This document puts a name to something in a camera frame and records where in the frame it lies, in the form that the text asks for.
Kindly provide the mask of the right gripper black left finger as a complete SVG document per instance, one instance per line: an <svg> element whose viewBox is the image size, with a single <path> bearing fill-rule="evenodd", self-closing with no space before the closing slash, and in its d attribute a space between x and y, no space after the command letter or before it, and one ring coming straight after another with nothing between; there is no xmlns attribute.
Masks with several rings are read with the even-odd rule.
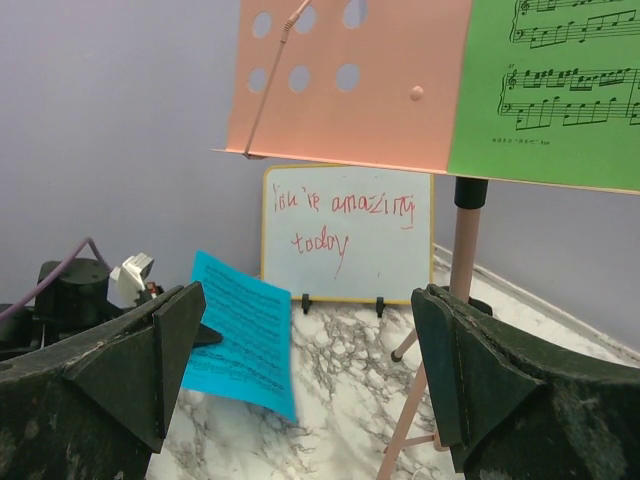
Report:
<svg viewBox="0 0 640 480"><path fill-rule="evenodd" d="M199 282L1 364L4 479L142 479L205 310Z"/></svg>

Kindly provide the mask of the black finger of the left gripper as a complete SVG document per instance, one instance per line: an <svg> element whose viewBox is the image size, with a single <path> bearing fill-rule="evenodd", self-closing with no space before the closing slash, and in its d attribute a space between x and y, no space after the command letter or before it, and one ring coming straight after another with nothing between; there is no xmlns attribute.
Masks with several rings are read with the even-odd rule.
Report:
<svg viewBox="0 0 640 480"><path fill-rule="evenodd" d="M196 335L194 337L194 346L210 346L217 345L223 341L223 335L218 331L206 326L205 324L199 324Z"/></svg>

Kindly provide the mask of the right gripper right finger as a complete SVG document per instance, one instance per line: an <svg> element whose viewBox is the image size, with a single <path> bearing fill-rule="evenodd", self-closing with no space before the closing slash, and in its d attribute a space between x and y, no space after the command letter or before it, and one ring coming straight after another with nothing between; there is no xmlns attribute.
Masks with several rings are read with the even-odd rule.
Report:
<svg viewBox="0 0 640 480"><path fill-rule="evenodd" d="M639 372L430 285L411 296L442 444L468 479L635 479Z"/></svg>

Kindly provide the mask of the blue sheet music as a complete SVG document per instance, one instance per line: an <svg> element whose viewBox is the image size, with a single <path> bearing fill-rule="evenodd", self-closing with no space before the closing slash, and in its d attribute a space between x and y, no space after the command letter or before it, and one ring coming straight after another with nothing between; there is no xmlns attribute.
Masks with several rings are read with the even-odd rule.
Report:
<svg viewBox="0 0 640 480"><path fill-rule="evenodd" d="M291 294L239 272L205 251L191 279L201 284L201 324L222 335L192 350L182 387L265 407L297 420L291 371Z"/></svg>

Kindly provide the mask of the pink music stand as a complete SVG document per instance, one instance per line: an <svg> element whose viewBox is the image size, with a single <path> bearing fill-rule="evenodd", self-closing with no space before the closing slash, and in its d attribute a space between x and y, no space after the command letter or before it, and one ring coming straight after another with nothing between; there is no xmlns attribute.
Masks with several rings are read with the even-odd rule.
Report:
<svg viewBox="0 0 640 480"><path fill-rule="evenodd" d="M469 305L489 178L449 160L472 5L372 1L357 25L344 1L244 1L227 151L448 174L457 208L451 296ZM429 388L423 359L378 475L392 476Z"/></svg>

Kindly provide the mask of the green sheet music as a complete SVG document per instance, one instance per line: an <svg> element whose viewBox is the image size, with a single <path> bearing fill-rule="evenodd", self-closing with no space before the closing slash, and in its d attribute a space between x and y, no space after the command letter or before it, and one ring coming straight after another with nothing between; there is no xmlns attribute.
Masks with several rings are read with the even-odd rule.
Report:
<svg viewBox="0 0 640 480"><path fill-rule="evenodd" d="M449 170L637 191L638 2L474 2Z"/></svg>

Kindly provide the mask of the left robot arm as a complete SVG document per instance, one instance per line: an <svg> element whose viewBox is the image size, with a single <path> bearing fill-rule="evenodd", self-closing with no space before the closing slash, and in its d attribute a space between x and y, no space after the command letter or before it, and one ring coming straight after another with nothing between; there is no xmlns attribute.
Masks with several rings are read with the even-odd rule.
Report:
<svg viewBox="0 0 640 480"><path fill-rule="evenodd" d="M97 260L75 258L34 297L34 305L20 307L1 323L1 369L17 357L82 333L115 319L160 296L162 286L147 279L149 267L135 274L124 267L117 282L132 296L129 307L108 300L109 274Z"/></svg>

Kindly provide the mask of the yellow framed whiteboard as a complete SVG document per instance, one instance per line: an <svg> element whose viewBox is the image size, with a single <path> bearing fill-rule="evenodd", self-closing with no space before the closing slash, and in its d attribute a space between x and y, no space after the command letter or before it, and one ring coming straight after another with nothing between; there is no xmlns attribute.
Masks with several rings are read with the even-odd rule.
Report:
<svg viewBox="0 0 640 480"><path fill-rule="evenodd" d="M293 299L406 305L432 281L431 175L276 165L262 187L260 277Z"/></svg>

